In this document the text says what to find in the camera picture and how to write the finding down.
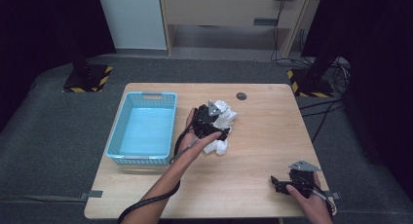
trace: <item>crumpled white paper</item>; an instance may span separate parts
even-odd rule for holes
[[[213,126],[221,130],[225,130],[229,128],[230,129],[229,133],[231,133],[232,131],[231,126],[238,114],[232,111],[231,106],[229,106],[223,100],[217,100],[214,104],[216,107],[218,107],[219,110],[221,110],[222,113],[215,120],[215,122],[213,123]],[[227,151],[227,148],[228,148],[228,139],[225,139],[224,141],[214,140],[213,142],[211,142],[209,145],[207,145],[204,148],[204,152],[208,154],[212,151],[215,151],[216,154],[223,155]]]

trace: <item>white cabinet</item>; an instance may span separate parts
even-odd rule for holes
[[[100,2],[116,49],[167,49],[160,0]]]

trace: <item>basket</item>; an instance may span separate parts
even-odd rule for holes
[[[176,93],[126,93],[105,155],[118,165],[168,165],[176,100]]]

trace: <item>person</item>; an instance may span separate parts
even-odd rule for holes
[[[194,108],[190,111],[186,119],[186,127],[188,130],[194,116]],[[198,158],[204,148],[217,139],[221,132],[212,133],[204,138],[197,140],[190,148],[188,145],[193,142],[197,137],[191,130],[184,132],[184,136],[179,145],[179,152],[183,152],[173,160],[173,163],[158,179],[158,181],[149,189],[149,191],[142,197],[141,201],[158,197],[170,192],[179,183],[180,178],[185,173],[186,169]],[[319,185],[319,179],[315,173],[315,182]],[[329,224],[332,220],[328,214],[324,201],[318,196],[312,195],[309,199],[304,198],[294,187],[287,186],[288,192],[294,197],[298,204],[301,205],[304,214],[313,224]],[[129,212],[122,220],[122,224],[156,224],[161,218],[169,199],[150,203],[148,205],[141,206]]]

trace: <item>yellow and black hazard tape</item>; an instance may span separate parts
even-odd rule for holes
[[[106,68],[106,71],[104,72],[104,76],[101,78],[99,85],[97,87],[70,87],[70,88],[65,88],[65,92],[69,93],[84,93],[84,92],[100,92],[104,85],[107,82],[107,79],[109,78],[109,74],[112,71],[113,67],[108,66]]]
[[[295,96],[309,96],[309,97],[334,97],[333,93],[305,93],[300,90],[298,83],[295,80],[294,73],[287,71],[289,82],[291,83],[292,91]]]

